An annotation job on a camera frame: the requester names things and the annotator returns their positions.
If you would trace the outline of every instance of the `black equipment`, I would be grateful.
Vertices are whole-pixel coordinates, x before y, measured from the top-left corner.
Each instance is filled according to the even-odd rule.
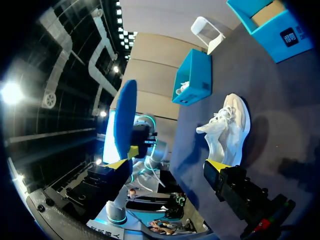
[[[268,189],[260,188],[246,177],[240,166],[225,167],[220,171],[211,160],[206,160],[204,177],[220,202],[226,201],[240,220],[248,224],[241,234],[243,240],[278,239],[281,225],[295,208],[296,203],[279,194],[268,199]]]

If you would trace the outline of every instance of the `cardboard box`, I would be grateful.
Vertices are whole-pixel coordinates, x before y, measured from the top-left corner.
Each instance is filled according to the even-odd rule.
[[[284,10],[286,10],[285,6],[280,1],[275,0],[258,11],[251,19],[257,26],[261,26]]]
[[[279,0],[228,0],[227,5],[276,63],[313,47],[306,32]]]

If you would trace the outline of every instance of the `screen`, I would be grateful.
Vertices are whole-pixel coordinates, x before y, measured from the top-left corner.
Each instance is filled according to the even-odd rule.
[[[105,133],[102,161],[107,164],[113,164],[121,160],[115,144],[115,136],[114,136],[115,115],[116,115],[115,110],[111,110],[109,112],[109,120],[108,120],[108,125],[106,127],[106,133]],[[136,121],[138,117],[139,115],[135,115],[134,121]]]

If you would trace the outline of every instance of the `ceiling light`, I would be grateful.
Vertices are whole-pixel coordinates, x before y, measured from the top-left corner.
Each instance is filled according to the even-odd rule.
[[[7,104],[16,104],[24,97],[19,85],[14,82],[8,82],[1,90],[1,94]]]
[[[107,113],[105,111],[101,111],[100,116],[104,118],[105,116],[107,116]]]
[[[113,71],[114,71],[115,73],[118,73],[118,72],[119,72],[119,68],[118,68],[117,66],[114,66],[114,67],[113,67]]]
[[[96,161],[95,161],[95,164],[96,165],[100,165],[101,163],[102,163],[101,158],[97,158]]]

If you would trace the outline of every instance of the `shoelace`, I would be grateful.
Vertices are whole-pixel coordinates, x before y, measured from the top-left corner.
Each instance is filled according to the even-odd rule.
[[[224,119],[225,127],[228,130],[228,123],[233,117],[234,115],[232,108],[230,106],[225,106],[224,108],[221,108],[218,113],[213,114],[213,118],[210,119],[209,123],[212,123],[213,121],[218,121],[222,118]]]

